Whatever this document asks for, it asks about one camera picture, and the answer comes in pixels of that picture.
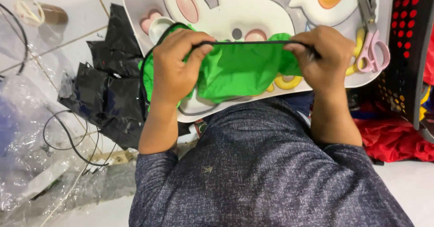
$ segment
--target black basket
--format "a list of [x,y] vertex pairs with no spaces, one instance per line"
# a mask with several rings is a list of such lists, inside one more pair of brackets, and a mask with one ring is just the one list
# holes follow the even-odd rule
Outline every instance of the black basket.
[[416,130],[420,128],[420,100],[426,92],[422,78],[433,24],[433,4],[434,0],[393,0],[391,62],[372,82],[383,105],[398,112]]

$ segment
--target red fabric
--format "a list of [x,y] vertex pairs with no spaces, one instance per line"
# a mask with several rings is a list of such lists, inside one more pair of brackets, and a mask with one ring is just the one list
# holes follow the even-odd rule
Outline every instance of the red fabric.
[[383,162],[413,158],[434,161],[434,144],[425,141],[409,122],[402,119],[354,121],[369,156]]
[[434,85],[434,25],[431,30],[430,43],[428,44],[427,59],[425,61],[424,81]]

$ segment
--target scissors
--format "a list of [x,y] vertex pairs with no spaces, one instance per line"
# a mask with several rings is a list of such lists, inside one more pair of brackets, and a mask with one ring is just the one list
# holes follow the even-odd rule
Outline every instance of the scissors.
[[[380,32],[377,29],[377,24],[375,23],[375,14],[368,0],[358,0],[361,9],[361,15],[363,17],[363,25],[368,30],[365,37],[365,42],[363,48],[356,59],[357,68],[363,72],[367,73],[373,71],[374,73],[381,71],[387,67],[390,63],[390,52],[389,47],[380,39],[378,39]],[[375,46],[380,47],[383,55],[383,63],[378,64],[377,55],[375,53]],[[360,67],[358,65],[359,61],[364,60],[366,63],[365,67]]]

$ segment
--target pink scissor handle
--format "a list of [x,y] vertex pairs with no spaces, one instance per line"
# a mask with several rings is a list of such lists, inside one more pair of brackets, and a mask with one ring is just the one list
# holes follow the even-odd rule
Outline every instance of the pink scissor handle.
[[[378,39],[380,32],[377,30],[374,34],[367,33],[363,49],[356,59],[357,68],[364,73],[373,71],[374,73],[381,71],[387,67],[390,63],[389,47],[381,40]],[[378,45],[383,54],[383,63],[378,65],[377,55],[375,54],[375,46]],[[359,61],[364,60],[366,66],[364,68],[359,67]]]

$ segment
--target person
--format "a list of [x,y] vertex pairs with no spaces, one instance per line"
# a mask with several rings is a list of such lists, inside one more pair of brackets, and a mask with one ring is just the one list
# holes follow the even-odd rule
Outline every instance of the person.
[[279,97],[214,114],[178,161],[177,103],[195,86],[214,41],[176,30],[155,47],[152,106],[139,142],[129,226],[412,226],[376,174],[347,105],[345,70],[354,42],[319,26],[283,48],[315,94],[309,128]]

